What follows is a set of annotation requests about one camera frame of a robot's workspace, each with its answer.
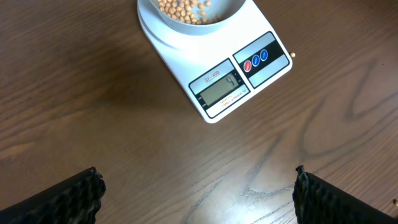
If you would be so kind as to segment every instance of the dark brown wood surface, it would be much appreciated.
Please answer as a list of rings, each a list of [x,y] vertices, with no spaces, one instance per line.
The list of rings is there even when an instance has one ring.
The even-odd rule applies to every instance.
[[[398,215],[398,2],[257,0],[291,72],[202,120],[125,0],[0,0],[0,209],[95,166],[98,223],[295,223],[294,169]]]

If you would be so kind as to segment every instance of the red button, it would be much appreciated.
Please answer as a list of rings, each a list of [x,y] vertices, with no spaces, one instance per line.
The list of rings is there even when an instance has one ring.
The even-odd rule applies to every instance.
[[[250,70],[251,70],[251,61],[250,60],[245,61],[243,68],[244,68],[245,72],[250,72]]]

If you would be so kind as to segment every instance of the lcd display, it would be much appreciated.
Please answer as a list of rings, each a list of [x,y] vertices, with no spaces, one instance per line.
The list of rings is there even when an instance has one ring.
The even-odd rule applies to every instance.
[[[239,87],[233,74],[228,74],[224,78],[217,81],[214,85],[209,87],[207,90],[200,93],[207,105],[211,105],[216,100],[229,93],[230,91]]]

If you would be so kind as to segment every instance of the black corrugated object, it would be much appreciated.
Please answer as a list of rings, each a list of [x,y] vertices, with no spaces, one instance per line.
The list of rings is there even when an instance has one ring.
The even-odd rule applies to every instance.
[[[94,167],[0,211],[1,224],[95,223],[106,191]]]
[[[298,224],[397,224],[398,221],[317,176],[296,168],[293,201]]]

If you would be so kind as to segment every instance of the digital kitchen scale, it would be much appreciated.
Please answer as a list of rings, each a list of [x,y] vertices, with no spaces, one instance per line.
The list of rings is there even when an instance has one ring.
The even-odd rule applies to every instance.
[[[292,68],[275,30],[247,0],[218,31],[185,35],[148,0],[138,0],[142,28],[203,119],[215,123]]]

